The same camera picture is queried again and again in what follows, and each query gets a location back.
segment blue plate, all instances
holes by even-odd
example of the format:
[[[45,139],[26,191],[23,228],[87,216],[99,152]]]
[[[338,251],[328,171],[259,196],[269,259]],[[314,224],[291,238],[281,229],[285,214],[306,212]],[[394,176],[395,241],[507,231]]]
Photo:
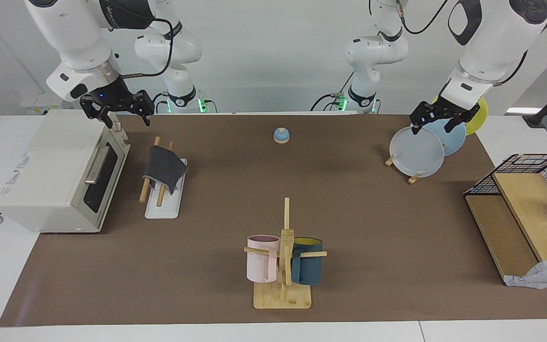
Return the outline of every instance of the blue plate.
[[[465,142],[465,124],[461,123],[460,125],[453,128],[451,133],[447,133],[444,130],[444,126],[449,121],[450,119],[443,119],[424,125],[425,128],[436,134],[436,136],[438,136],[438,139],[440,139],[441,143],[443,143],[444,156],[450,156],[451,154],[459,151],[459,149]]]

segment brown table mat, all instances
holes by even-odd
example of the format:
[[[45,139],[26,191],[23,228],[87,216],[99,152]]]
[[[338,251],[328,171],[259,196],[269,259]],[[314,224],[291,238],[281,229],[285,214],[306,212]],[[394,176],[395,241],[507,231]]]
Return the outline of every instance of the brown table mat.
[[[39,236],[0,326],[547,318],[547,289],[506,287],[462,193],[493,167],[477,136],[414,186],[384,166],[408,117],[123,117],[132,148],[102,232]],[[291,140],[274,143],[276,127]],[[178,219],[145,219],[156,135],[189,160]],[[324,240],[308,310],[256,310],[246,237]]]

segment white plate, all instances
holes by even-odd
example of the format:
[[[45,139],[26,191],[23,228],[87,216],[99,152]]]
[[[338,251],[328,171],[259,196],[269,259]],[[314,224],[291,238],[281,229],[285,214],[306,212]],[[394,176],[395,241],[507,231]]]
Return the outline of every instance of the white plate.
[[[443,143],[444,156],[450,156],[451,154],[459,151],[465,142],[465,124],[460,123],[453,128],[451,133],[447,133],[447,131],[444,130],[444,126],[449,121],[451,121],[451,119],[437,120],[433,123],[424,125],[425,128],[436,134],[438,139],[440,139]]]
[[[417,135],[410,127],[399,130],[389,143],[389,155],[401,173],[410,177],[428,177],[443,165],[444,148],[438,136],[427,128]]]

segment plate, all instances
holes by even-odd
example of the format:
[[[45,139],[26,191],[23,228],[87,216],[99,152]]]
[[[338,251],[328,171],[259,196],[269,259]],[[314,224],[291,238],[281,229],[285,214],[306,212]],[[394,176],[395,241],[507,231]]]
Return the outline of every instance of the plate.
[[[465,142],[465,124],[461,123],[453,128],[451,133],[447,133],[444,130],[444,126],[451,121],[451,119],[442,119],[434,121],[433,123],[428,123],[424,125],[424,128],[432,131],[438,139],[443,143],[444,156],[450,156],[451,154],[459,151]]]
[[[413,134],[410,127],[399,130],[389,143],[389,155],[396,168],[410,177],[428,177],[443,165],[444,148],[438,136],[427,128]]]
[[[476,115],[474,115],[469,123],[465,124],[466,135],[476,133],[476,131],[484,125],[484,121],[487,119],[489,106],[487,106],[487,102],[484,100],[484,97],[481,97],[480,100],[478,100],[478,104],[480,104],[480,110],[476,112]]]

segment pink mug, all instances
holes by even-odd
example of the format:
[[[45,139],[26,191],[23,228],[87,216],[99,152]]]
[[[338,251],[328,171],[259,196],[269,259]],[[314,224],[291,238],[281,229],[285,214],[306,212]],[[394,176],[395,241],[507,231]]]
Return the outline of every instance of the pink mug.
[[[278,251],[280,238],[271,235],[248,237],[248,247],[265,249],[268,256],[246,253],[246,277],[252,282],[275,282],[278,279]]]

